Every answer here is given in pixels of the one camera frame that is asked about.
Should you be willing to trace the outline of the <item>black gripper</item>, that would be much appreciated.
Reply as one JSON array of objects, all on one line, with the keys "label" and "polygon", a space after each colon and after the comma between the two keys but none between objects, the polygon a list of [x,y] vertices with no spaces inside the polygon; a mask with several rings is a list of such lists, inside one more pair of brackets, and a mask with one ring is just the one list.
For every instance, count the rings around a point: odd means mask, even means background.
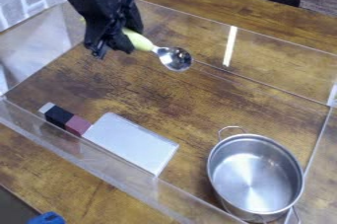
[{"label": "black gripper", "polygon": [[66,1],[83,18],[83,46],[91,55],[102,59],[109,48],[130,54],[134,46],[122,29],[130,29],[138,34],[143,32],[135,0]]}]

